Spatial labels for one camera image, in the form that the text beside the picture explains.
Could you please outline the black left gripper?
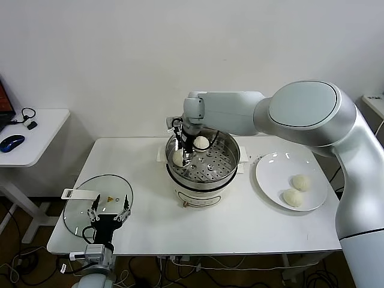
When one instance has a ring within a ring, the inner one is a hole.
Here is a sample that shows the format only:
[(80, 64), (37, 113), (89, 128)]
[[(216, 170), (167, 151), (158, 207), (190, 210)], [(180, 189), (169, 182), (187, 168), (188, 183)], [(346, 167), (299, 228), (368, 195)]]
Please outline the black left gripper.
[(95, 230), (95, 244), (111, 243), (115, 230), (120, 228), (120, 222), (125, 222), (131, 215), (131, 206), (128, 200), (128, 195), (125, 195), (122, 211), (117, 214), (101, 214), (98, 216), (97, 209), (100, 201), (100, 194), (93, 201), (91, 207), (87, 209), (87, 215), (91, 222), (91, 226)]

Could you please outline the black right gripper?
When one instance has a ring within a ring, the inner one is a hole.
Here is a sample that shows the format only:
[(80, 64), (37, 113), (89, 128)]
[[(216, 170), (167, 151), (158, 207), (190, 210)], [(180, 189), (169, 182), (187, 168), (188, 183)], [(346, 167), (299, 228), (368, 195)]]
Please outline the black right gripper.
[(184, 130), (180, 131), (178, 127), (175, 127), (175, 138), (177, 140), (177, 150), (183, 150), (183, 166), (187, 166), (191, 163), (193, 158), (193, 142), (194, 136), (188, 134)]

